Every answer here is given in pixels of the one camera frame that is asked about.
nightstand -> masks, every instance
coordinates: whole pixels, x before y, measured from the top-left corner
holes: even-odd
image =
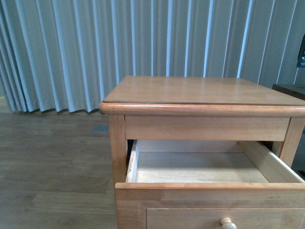
[[[305,101],[235,78],[127,76],[100,110],[118,228],[305,227],[290,169]]]

wooden floor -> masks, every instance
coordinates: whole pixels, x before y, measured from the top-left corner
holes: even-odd
[[[0,229],[114,229],[102,115],[0,113]]]

closed drawer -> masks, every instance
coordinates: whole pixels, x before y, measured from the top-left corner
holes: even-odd
[[[147,229],[219,229],[228,216],[238,229],[305,228],[304,208],[150,208]]]
[[[305,182],[256,141],[135,141],[115,188],[119,228],[295,229],[305,215]]]

table leg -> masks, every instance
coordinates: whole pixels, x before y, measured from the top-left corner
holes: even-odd
[[[109,115],[113,185],[126,180],[127,141],[124,115]]]
[[[275,142],[272,147],[272,151],[289,167],[291,167],[294,160],[295,152],[301,139],[304,126],[304,118],[291,118],[284,141]]]

wooden knob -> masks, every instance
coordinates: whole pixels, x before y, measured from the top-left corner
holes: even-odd
[[[237,226],[232,223],[232,220],[230,218],[223,218],[220,221],[221,229],[237,229]]]

